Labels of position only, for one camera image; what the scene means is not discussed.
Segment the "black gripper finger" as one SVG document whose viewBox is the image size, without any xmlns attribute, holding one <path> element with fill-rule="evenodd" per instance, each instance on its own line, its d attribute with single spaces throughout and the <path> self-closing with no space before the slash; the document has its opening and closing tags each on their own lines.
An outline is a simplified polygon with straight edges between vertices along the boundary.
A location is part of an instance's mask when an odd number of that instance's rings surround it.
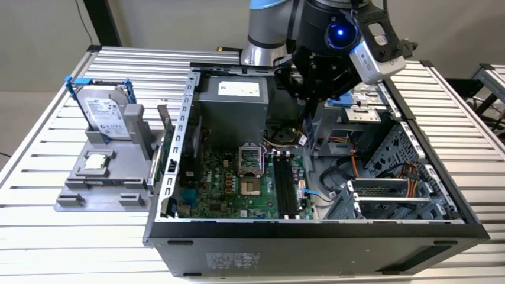
<svg viewBox="0 0 505 284">
<path fill-rule="evenodd" d="M 339 98 L 358 83 L 361 77 L 354 69 L 346 69 L 315 83 L 310 93 L 310 116 L 314 116 L 317 106 L 323 101 Z"/>
<path fill-rule="evenodd" d="M 303 80 L 298 81 L 293 75 L 293 61 L 290 56 L 278 57 L 273 60 L 273 73 L 287 91 L 291 98 L 294 98 L 298 101 L 303 101 L 305 104 L 302 106 L 302 110 L 299 112 L 298 117 L 306 118 L 309 114 L 309 103 L 311 102 L 310 99 L 310 92 L 307 87 L 305 86 Z"/>
</svg>

